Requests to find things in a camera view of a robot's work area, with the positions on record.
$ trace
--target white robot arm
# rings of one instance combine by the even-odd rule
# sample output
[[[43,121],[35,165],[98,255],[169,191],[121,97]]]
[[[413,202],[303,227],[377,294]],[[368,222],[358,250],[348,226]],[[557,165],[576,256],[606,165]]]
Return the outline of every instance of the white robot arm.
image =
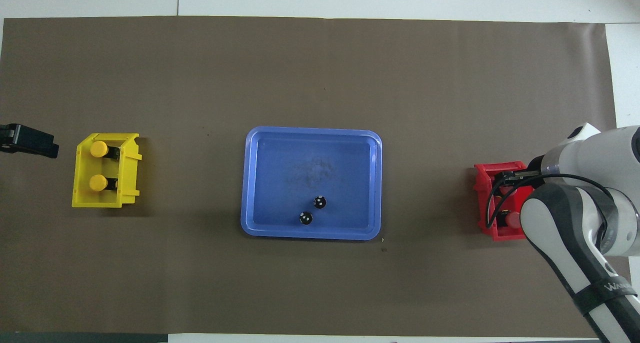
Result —
[[[603,256],[640,255],[640,126],[585,124],[537,162],[541,177],[605,190],[545,178],[521,209],[526,238],[601,341],[640,342],[640,300]]]

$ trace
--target red object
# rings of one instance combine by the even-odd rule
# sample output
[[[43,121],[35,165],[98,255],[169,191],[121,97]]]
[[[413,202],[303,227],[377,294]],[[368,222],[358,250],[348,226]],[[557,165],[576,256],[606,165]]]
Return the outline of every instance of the red object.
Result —
[[[480,206],[480,221],[478,227],[482,229],[482,233],[493,238],[493,241],[510,241],[512,239],[525,239],[526,236],[521,227],[500,226],[494,221],[489,229],[487,229],[487,199],[494,184],[494,176],[504,171],[525,170],[527,166],[521,161],[508,161],[507,163],[494,164],[476,164],[475,169],[478,170],[475,176],[475,185],[473,189],[478,192],[478,206]],[[520,213],[522,204],[527,197],[533,192],[532,186],[521,186],[512,195],[510,195],[500,207],[501,210],[509,210],[511,212]],[[500,202],[500,198],[494,195],[489,203],[489,217],[494,213],[496,204]]]

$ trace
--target blue tray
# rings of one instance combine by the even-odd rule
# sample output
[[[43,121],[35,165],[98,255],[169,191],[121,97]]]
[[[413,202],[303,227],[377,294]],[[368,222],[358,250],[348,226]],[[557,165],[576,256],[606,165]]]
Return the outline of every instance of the blue tray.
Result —
[[[380,231],[381,193],[373,131],[259,126],[246,136],[240,224],[252,236],[368,241]]]

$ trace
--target brown paper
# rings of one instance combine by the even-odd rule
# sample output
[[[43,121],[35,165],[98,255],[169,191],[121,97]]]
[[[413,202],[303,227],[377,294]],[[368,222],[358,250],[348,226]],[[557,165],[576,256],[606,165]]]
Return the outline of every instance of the brown paper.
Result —
[[[60,145],[0,154],[2,330],[594,336],[526,240],[480,233],[473,164],[615,128],[601,24],[6,19],[0,75],[2,122]],[[377,238],[242,231],[258,125],[378,133]],[[107,132],[141,134],[140,197],[71,208]]]

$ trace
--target yellow plastic bin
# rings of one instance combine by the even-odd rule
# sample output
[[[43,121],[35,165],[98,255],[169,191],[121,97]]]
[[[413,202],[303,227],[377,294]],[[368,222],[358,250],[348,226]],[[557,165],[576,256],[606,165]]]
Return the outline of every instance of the yellow plastic bin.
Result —
[[[136,189],[138,133],[93,133],[75,154],[72,207],[122,208],[132,204]]]

